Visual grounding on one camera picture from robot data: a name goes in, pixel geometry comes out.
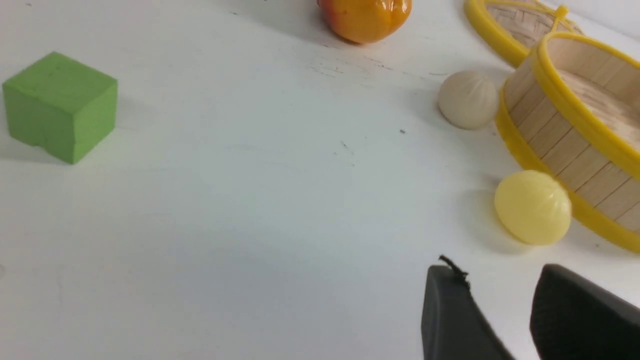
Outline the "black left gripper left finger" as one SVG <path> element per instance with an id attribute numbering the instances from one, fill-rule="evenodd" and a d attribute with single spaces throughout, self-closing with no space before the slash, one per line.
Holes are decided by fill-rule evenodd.
<path id="1" fill-rule="evenodd" d="M 429 267 L 421 321 L 425 360 L 512 360 L 471 294 L 468 273 L 450 258 Z"/>

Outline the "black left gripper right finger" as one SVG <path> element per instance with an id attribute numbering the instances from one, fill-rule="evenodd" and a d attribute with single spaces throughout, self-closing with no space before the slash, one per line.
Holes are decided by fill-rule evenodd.
<path id="1" fill-rule="evenodd" d="M 542 360 L 637 360 L 640 310 L 559 264 L 535 287 L 529 329 Z"/>

